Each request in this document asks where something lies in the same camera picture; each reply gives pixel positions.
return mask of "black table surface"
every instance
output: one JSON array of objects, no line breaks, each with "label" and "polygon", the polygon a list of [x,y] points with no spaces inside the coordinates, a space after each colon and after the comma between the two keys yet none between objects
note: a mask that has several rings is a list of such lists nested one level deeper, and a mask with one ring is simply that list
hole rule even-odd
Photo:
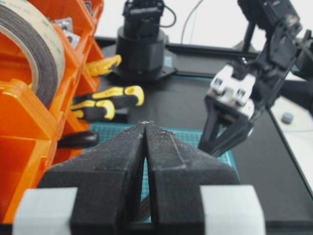
[{"label": "black table surface", "polygon": [[[160,126],[202,130],[209,82],[208,78],[172,76],[154,85],[141,84],[145,104],[130,109],[128,123],[153,120]],[[105,89],[131,84],[113,77],[104,78],[101,85]],[[313,200],[269,112],[232,152],[242,184],[256,189],[268,230],[274,234],[281,229],[313,231]]]}]

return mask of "orange storage bin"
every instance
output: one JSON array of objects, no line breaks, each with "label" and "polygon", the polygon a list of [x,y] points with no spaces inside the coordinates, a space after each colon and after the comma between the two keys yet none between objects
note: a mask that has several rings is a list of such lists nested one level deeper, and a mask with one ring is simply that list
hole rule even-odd
[{"label": "orange storage bin", "polygon": [[24,191],[35,188],[53,164],[81,153],[77,149],[57,149],[63,136],[85,131],[69,107],[75,94],[97,91],[100,80],[90,77],[88,61],[104,58],[94,40],[103,10],[103,0],[92,0],[92,17],[83,0],[29,0],[51,20],[72,17],[74,33],[81,37],[76,49],[58,26],[54,26],[64,46],[66,70],[58,91],[47,109],[30,89],[31,71],[19,48],[0,34],[0,223],[12,223]]}]

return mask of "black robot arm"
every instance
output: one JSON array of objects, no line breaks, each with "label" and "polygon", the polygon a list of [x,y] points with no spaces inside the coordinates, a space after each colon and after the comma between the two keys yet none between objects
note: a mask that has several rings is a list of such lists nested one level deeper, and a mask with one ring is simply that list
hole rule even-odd
[{"label": "black robot arm", "polygon": [[267,42],[256,60],[226,65],[205,98],[208,119],[199,148],[219,156],[252,133],[253,124],[280,94],[300,46],[300,18],[289,0],[238,0],[251,23],[266,31]]}]

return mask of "robotic arm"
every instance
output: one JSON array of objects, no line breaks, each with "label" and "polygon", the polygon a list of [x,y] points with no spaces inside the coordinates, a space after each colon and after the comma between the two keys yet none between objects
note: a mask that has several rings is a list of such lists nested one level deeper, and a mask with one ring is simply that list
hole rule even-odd
[{"label": "robotic arm", "polygon": [[255,61],[227,64],[211,82],[199,149],[216,157],[252,133],[254,122],[279,96],[300,53],[296,36],[302,26],[290,0],[238,0],[238,4],[250,22],[266,31],[267,42]]},{"label": "robotic arm", "polygon": [[128,0],[123,12],[125,35],[136,39],[157,37],[164,7],[163,0]]}]

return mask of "black cable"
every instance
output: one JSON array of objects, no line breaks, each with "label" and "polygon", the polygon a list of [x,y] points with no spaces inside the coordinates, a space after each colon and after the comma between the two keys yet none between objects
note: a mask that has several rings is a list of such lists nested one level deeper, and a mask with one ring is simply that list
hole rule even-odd
[{"label": "black cable", "polygon": [[175,24],[176,24],[176,21],[177,21],[177,16],[176,16],[176,13],[171,9],[169,8],[167,5],[164,6],[166,9],[168,9],[174,16],[174,21],[173,23],[171,23],[170,25],[157,25],[161,28],[170,28],[170,27],[173,27]]},{"label": "black cable", "polygon": [[189,13],[189,16],[187,17],[185,24],[184,24],[184,28],[182,29],[182,33],[181,33],[181,39],[180,39],[180,43],[182,44],[183,40],[184,40],[184,35],[185,35],[185,30],[186,30],[186,26],[188,24],[188,21],[190,20],[190,17],[192,16],[192,14],[197,10],[197,8],[201,5],[201,3],[204,0],[201,0],[197,3],[197,5],[192,9],[192,11]]}]

